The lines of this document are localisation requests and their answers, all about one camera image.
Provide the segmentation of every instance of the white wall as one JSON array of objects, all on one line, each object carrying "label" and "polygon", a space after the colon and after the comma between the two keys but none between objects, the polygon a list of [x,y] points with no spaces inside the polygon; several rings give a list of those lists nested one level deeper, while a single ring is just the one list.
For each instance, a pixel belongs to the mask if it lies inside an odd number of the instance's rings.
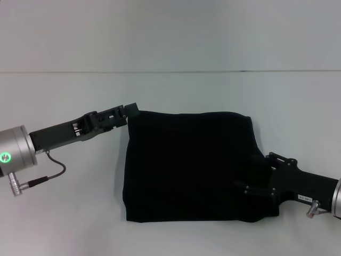
[{"label": "white wall", "polygon": [[2,0],[2,71],[341,69],[338,0]]},{"label": "white wall", "polygon": [[[235,111],[252,117],[263,153],[339,179],[340,72],[114,74],[341,69],[339,8],[336,1],[2,0],[0,109],[10,114],[0,130],[35,131],[132,102],[165,113]],[[340,221],[308,219],[297,202],[252,224],[125,221],[127,142],[121,127],[53,150],[67,172],[17,198],[0,179],[0,255],[339,255]],[[60,170],[37,158],[20,181]]]}]

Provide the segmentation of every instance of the label sticker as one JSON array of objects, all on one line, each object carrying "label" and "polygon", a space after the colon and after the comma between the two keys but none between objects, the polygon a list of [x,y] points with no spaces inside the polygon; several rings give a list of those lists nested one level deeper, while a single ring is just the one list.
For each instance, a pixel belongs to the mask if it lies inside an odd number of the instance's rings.
[{"label": "label sticker", "polygon": [[298,199],[312,203],[313,199],[307,196],[298,195]]}]

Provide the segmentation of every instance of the green led light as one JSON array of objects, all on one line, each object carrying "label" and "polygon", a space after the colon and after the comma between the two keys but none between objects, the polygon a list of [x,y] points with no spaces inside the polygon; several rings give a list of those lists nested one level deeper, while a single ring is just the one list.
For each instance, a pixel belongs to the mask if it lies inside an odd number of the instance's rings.
[{"label": "green led light", "polygon": [[0,154],[0,161],[3,163],[8,163],[11,160],[11,154],[7,152],[3,152]]}]

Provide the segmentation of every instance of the black towel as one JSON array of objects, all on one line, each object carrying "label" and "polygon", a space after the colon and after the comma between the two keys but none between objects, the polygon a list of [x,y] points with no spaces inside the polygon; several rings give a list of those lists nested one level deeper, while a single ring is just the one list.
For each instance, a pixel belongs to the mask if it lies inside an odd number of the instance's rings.
[{"label": "black towel", "polygon": [[267,188],[272,173],[250,117],[141,111],[128,128],[128,221],[255,222],[278,216],[271,197],[244,193],[244,185]]}]

